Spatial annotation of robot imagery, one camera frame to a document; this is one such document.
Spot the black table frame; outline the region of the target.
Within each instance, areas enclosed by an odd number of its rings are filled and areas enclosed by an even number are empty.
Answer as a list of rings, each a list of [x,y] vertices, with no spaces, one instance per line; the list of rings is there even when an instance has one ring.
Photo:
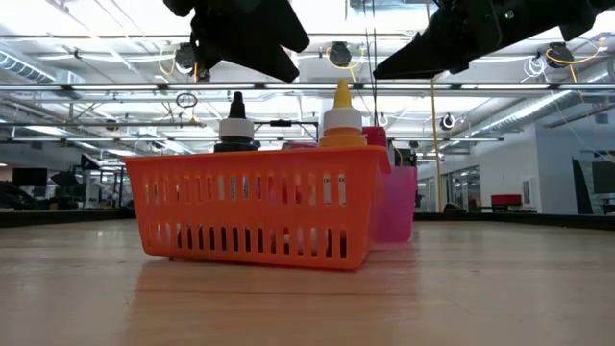
[[[0,211],[0,228],[135,219],[129,209]],[[415,213],[415,222],[501,222],[615,232],[615,215],[571,215],[523,212]]]

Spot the black gantry frame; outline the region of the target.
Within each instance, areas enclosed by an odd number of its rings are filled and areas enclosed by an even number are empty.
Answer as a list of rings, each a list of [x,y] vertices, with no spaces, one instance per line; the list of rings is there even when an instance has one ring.
[[[314,148],[319,136],[316,121],[277,119],[255,122],[253,142],[262,150]]]

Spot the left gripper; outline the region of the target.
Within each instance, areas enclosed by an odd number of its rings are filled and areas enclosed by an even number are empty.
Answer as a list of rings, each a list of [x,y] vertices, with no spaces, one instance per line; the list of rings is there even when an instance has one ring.
[[[216,3],[253,31],[197,31],[191,33],[191,46],[198,66],[212,69],[220,62],[231,62],[290,83],[299,70],[282,47],[303,52],[310,44],[289,0],[162,0],[176,16],[194,16],[192,29],[211,29],[216,24]]]

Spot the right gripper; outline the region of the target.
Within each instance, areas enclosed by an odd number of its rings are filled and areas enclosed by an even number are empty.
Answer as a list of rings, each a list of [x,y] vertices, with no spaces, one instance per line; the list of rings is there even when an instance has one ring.
[[[591,30],[615,0],[438,0],[433,22],[374,71],[377,79],[430,79],[556,28],[565,41]]]

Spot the yellow food colouring bottle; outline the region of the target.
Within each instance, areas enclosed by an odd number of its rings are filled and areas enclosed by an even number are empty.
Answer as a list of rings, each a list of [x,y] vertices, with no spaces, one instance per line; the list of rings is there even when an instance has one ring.
[[[323,134],[319,148],[356,147],[366,145],[362,133],[361,113],[352,106],[352,95],[346,80],[337,82],[333,106],[322,116]]]

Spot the black computer monitor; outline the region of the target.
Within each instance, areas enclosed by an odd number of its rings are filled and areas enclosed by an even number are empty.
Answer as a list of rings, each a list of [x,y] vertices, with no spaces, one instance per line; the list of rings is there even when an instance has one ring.
[[[12,170],[12,183],[16,186],[47,186],[47,168],[15,167]]]

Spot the black background machine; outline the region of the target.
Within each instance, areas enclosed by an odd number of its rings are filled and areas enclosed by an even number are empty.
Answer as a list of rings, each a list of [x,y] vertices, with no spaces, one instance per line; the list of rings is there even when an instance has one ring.
[[[417,166],[417,155],[411,149],[389,147],[388,156],[392,166]]]

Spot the pink plastic bin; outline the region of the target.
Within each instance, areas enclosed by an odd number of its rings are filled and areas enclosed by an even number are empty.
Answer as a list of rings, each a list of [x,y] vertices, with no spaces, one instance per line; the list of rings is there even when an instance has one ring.
[[[282,200],[295,206],[307,203],[312,212],[293,210],[289,225],[259,231],[259,243],[267,243],[271,251],[316,257],[409,241],[415,167],[391,164],[381,145],[312,146],[293,149],[289,157],[301,170],[317,169],[319,175],[298,181],[291,195],[282,191]]]

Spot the black food colouring bottle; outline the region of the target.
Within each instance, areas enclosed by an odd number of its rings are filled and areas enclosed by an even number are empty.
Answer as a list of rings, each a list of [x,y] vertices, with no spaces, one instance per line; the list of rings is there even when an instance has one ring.
[[[214,178],[220,242],[224,251],[252,251],[252,227],[258,221],[258,147],[253,142],[254,122],[246,115],[243,95],[234,93],[228,116],[219,124],[219,142],[214,155],[219,159]]]

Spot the orange slotted plastic basket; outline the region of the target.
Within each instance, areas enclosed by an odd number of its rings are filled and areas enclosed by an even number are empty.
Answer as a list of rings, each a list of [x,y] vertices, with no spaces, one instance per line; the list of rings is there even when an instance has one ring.
[[[354,270],[375,242],[379,146],[127,158],[151,256]]]

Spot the red candy bag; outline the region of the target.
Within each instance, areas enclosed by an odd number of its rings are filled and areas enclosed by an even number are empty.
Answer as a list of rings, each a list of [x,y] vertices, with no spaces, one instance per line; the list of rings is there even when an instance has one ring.
[[[367,126],[361,134],[366,138],[368,145],[387,147],[387,135],[384,127]]]

